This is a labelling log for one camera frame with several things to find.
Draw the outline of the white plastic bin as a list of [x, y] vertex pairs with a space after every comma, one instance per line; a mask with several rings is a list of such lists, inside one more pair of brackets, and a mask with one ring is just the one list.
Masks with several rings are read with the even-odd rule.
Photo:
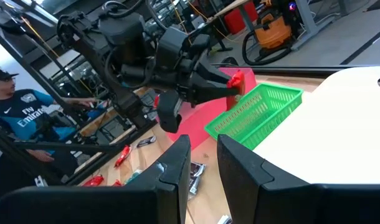
[[311, 184], [380, 184], [380, 66], [330, 75], [254, 152]]

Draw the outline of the green round wrapped candy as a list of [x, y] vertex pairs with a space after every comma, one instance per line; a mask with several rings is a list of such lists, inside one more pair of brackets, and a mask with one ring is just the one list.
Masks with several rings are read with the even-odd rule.
[[142, 172], [143, 171], [140, 169], [135, 170], [134, 173], [132, 173], [132, 175], [127, 180], [125, 180], [125, 185], [131, 182], [136, 177], [138, 177]]

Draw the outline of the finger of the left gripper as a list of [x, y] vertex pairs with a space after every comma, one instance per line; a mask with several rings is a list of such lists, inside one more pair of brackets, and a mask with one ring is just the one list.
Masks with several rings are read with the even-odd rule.
[[231, 77], [212, 66], [208, 61], [198, 61], [196, 65], [196, 73], [206, 80], [227, 83]]
[[195, 85], [194, 103], [199, 105], [208, 101], [239, 94], [240, 91], [236, 87], [227, 87], [226, 85], [216, 86], [210, 83], [207, 83], [206, 85]]

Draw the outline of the orange shop vacuum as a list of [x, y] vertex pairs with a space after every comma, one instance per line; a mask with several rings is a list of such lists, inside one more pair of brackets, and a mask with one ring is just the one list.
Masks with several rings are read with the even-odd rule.
[[292, 37], [287, 0], [260, 0], [255, 34], [262, 48], [273, 49]]

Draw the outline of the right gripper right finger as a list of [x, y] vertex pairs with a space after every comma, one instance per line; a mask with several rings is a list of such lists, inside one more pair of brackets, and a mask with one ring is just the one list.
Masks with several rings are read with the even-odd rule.
[[304, 180], [225, 134], [217, 139], [217, 160], [234, 224], [311, 224]]

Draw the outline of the red cabinet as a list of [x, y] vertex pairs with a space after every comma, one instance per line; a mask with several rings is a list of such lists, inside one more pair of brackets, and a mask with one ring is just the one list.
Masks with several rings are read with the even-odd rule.
[[[258, 18], [257, 11], [253, 2], [248, 2], [245, 6], [245, 11], [249, 19], [253, 22]], [[231, 34], [237, 34], [245, 28], [245, 23], [242, 14], [238, 8], [231, 10], [224, 16], [225, 24]]]

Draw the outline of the wooden desk top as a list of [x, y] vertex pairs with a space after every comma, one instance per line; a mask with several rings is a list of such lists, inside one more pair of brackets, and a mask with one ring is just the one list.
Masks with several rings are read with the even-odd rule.
[[223, 8], [221, 11], [219, 11], [218, 13], [216, 13], [214, 15], [214, 17], [219, 17], [221, 15], [224, 15], [225, 13], [249, 2], [250, 0], [235, 0], [234, 2], [230, 3], [228, 6], [226, 6], [225, 8]]

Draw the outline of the grey metal desk leg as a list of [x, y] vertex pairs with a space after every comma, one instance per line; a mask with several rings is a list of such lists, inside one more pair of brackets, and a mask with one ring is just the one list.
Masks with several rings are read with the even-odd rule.
[[340, 13], [332, 13], [320, 19], [318, 22], [315, 22], [307, 0], [295, 0], [295, 2], [303, 21], [303, 25], [305, 26], [305, 30], [292, 45], [292, 50], [298, 50], [302, 45], [316, 36], [319, 31], [332, 23], [337, 16], [340, 16]]

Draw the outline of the pink translucent plastic bin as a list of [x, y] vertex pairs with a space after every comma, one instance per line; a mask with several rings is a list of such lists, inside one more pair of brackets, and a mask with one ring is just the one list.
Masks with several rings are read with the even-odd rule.
[[[246, 93], [258, 85], [258, 82], [255, 79], [255, 74], [249, 67], [221, 67], [219, 70], [231, 77], [237, 72], [244, 73]], [[187, 134], [190, 138], [191, 149], [195, 149], [210, 136], [209, 133], [205, 131], [204, 127], [226, 109], [227, 105], [225, 98], [209, 101], [197, 105], [195, 108], [191, 108], [189, 103], [184, 102], [179, 111], [179, 114], [182, 116], [182, 121], [179, 125], [178, 132], [166, 134], [172, 141], [176, 141], [182, 134]]]

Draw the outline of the green plastic slotted basket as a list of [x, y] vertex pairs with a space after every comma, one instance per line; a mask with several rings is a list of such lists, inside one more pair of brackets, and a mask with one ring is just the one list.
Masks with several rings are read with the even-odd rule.
[[204, 129], [214, 139], [226, 134], [253, 150], [295, 111], [302, 103], [302, 94], [299, 88], [261, 83]]

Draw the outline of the person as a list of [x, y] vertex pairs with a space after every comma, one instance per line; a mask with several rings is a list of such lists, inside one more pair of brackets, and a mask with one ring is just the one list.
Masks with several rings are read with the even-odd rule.
[[[45, 127], [51, 120], [45, 108], [57, 105], [58, 102], [45, 93], [33, 89], [16, 90], [14, 77], [18, 73], [8, 73], [0, 68], [0, 127], [13, 133], [20, 140], [30, 140], [31, 137], [46, 137], [46, 134], [36, 135], [37, 130]], [[90, 106], [96, 102], [94, 98], [62, 98], [63, 102], [74, 105]], [[52, 140], [65, 140], [74, 133], [75, 128], [55, 125], [51, 127]], [[42, 162], [53, 162], [55, 151], [27, 151]]]

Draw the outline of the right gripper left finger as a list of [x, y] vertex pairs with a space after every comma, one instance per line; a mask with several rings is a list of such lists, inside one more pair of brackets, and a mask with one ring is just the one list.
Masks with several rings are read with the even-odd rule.
[[184, 224], [189, 193], [191, 143], [180, 136], [157, 160], [124, 186], [130, 201], [124, 224]]

